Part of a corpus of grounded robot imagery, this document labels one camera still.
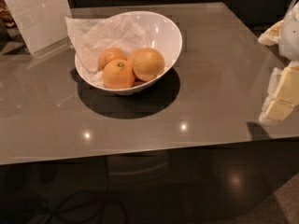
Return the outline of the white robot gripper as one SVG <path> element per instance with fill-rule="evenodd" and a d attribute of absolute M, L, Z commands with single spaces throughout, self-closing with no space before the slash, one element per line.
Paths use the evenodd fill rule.
<path fill-rule="evenodd" d="M 278 43 L 279 53 L 290 61 L 299 61 L 299 2 L 276 22 L 258 42 L 273 46 Z M 290 62 L 284 69 L 275 68 L 270 76 L 267 97 L 259 117 L 261 124 L 274 126 L 286 119 L 299 105 L 299 62 Z"/>

